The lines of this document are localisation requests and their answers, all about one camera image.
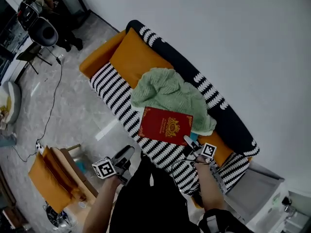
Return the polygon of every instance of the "black pants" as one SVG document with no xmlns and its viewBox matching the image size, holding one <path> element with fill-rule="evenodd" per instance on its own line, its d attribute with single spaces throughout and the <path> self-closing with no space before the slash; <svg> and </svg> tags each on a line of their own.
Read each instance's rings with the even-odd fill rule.
<svg viewBox="0 0 311 233">
<path fill-rule="evenodd" d="M 151 174 L 154 186 L 150 186 Z M 109 232 L 199 232 L 189 221 L 186 202 L 172 178 L 144 156 L 119 193 Z"/>
<path fill-rule="evenodd" d="M 51 13 L 45 14 L 44 18 L 49 20 L 49 22 L 55 27 L 58 33 L 58 41 L 57 46 L 61 48 L 69 48 L 70 44 L 77 46 L 77 38 L 74 36 L 73 32 L 68 28 L 67 24 L 65 23 L 66 20 L 63 18 L 62 15 Z"/>
</svg>

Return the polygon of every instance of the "black chair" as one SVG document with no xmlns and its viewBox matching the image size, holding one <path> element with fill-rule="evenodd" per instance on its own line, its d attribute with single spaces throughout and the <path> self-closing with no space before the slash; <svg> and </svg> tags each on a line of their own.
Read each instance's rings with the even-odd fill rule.
<svg viewBox="0 0 311 233">
<path fill-rule="evenodd" d="M 50 66 L 52 66 L 51 63 L 47 62 L 46 60 L 42 59 L 39 55 L 41 55 L 40 53 L 41 50 L 41 46 L 39 44 L 37 44 L 36 42 L 33 42 L 24 52 L 21 52 L 18 56 L 17 56 L 17 60 L 22 60 L 22 61 L 27 61 L 27 66 L 31 65 L 31 67 L 33 68 L 33 70 L 36 72 L 36 74 L 39 74 L 37 72 L 37 70 L 34 68 L 32 62 L 34 60 L 35 57 L 39 58 L 40 60 L 42 60 L 43 62 L 45 62 L 46 64 L 49 64 Z"/>
</svg>

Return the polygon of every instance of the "red certificate booklet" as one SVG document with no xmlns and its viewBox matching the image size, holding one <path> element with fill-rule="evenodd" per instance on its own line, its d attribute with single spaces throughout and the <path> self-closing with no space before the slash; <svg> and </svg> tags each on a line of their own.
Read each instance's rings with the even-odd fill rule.
<svg viewBox="0 0 311 233">
<path fill-rule="evenodd" d="M 138 135 L 149 139 L 186 146 L 184 135 L 190 136 L 193 116 L 146 107 Z"/>
</svg>

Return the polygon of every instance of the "chair leg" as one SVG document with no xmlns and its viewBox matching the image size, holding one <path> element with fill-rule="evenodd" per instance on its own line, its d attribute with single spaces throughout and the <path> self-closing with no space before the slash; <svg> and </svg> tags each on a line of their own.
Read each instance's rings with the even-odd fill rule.
<svg viewBox="0 0 311 233">
<path fill-rule="evenodd" d="M 66 150 L 69 152 L 70 150 L 76 149 L 78 147 L 81 147 L 81 144 L 74 145 L 74 146 L 72 146 L 70 148 L 67 148 Z"/>
<path fill-rule="evenodd" d="M 32 64 L 31 62 L 28 62 L 28 63 L 31 65 L 31 67 L 32 67 L 33 70 L 36 72 L 36 74 L 39 75 L 39 73 L 37 72 L 37 70 L 34 68 L 33 64 Z"/>
<path fill-rule="evenodd" d="M 46 64 L 49 64 L 50 66 L 52 66 L 51 63 L 47 62 L 45 59 L 42 59 L 39 55 L 36 54 L 36 56 L 37 56 L 40 60 L 42 60 L 43 62 L 45 62 Z"/>
</svg>

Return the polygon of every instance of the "orange sofa armrest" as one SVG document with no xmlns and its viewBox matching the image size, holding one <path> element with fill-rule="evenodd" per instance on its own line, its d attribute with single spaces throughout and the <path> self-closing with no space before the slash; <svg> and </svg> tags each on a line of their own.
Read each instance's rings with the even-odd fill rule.
<svg viewBox="0 0 311 233">
<path fill-rule="evenodd" d="M 125 34 L 125 30 L 123 30 L 102 44 L 81 63 L 80 71 L 90 79 L 99 69 L 109 62 L 110 58 L 125 37 Z"/>
</svg>

